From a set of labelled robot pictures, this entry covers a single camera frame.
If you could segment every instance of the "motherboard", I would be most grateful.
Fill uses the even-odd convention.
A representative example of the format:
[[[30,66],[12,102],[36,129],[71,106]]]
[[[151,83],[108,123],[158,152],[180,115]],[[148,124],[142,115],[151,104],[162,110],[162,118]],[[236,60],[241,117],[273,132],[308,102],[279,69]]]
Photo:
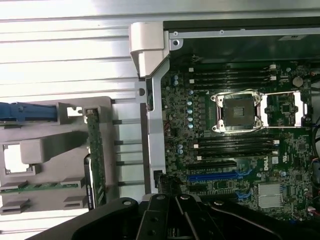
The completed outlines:
[[[203,202],[309,218],[310,72],[297,61],[172,67],[161,81],[166,173]]]

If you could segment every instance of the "blue pcie slot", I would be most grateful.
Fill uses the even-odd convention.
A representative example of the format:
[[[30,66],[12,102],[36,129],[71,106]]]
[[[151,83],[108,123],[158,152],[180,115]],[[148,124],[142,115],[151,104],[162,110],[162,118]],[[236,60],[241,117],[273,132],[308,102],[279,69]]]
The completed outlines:
[[[187,176],[187,180],[189,182],[197,182],[197,181],[211,181],[211,180],[219,180],[219,179],[242,179],[243,176],[247,176],[251,173],[252,169],[249,169],[247,172],[216,172],[216,173],[208,173],[208,174],[197,174],[197,175],[189,175]]]

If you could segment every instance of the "cpu socket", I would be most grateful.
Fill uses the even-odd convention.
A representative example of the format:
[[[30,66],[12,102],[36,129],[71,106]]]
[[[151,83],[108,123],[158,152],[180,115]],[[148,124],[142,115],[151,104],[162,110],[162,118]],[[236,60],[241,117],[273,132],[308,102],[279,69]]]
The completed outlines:
[[[212,130],[217,133],[245,133],[262,127],[258,105],[261,95],[254,90],[221,92],[211,96],[216,102],[217,124]]]

